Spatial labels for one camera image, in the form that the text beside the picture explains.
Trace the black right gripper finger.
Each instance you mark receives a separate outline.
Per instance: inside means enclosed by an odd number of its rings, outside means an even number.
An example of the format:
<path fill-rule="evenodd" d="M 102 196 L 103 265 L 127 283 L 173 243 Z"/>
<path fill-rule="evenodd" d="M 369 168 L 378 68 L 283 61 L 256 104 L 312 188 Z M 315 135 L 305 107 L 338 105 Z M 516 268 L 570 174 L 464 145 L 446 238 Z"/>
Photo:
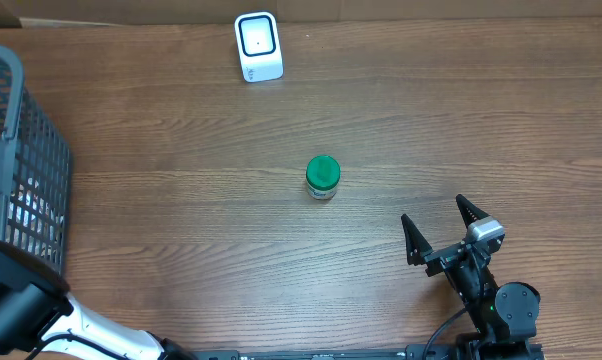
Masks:
<path fill-rule="evenodd" d="M 407 214 L 401 216 L 409 265 L 425 265 L 432 247 Z"/>
<path fill-rule="evenodd" d="M 462 194 L 458 194 L 455 200 L 466 228 L 478 220 L 489 217 L 488 213 L 475 206 Z"/>

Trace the green lid jar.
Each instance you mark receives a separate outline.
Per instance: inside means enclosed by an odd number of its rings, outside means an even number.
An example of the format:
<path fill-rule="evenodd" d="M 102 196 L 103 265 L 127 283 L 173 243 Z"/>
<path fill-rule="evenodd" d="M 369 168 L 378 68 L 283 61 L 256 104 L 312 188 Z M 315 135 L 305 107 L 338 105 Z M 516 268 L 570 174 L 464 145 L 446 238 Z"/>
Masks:
<path fill-rule="evenodd" d="M 306 167 L 306 184 L 309 195 L 317 200 L 330 200 L 337 192 L 341 168 L 329 155 L 312 158 Z"/>

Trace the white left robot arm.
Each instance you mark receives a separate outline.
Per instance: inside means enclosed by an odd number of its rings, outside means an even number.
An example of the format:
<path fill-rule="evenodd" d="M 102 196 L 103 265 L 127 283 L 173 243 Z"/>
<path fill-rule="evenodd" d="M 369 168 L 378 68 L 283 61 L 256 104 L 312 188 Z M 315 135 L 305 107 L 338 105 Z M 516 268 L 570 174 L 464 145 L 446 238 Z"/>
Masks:
<path fill-rule="evenodd" d="M 83 306 L 60 274 L 57 228 L 45 211 L 0 205 L 0 355 L 15 350 L 79 359 L 191 359 L 193 353 Z"/>

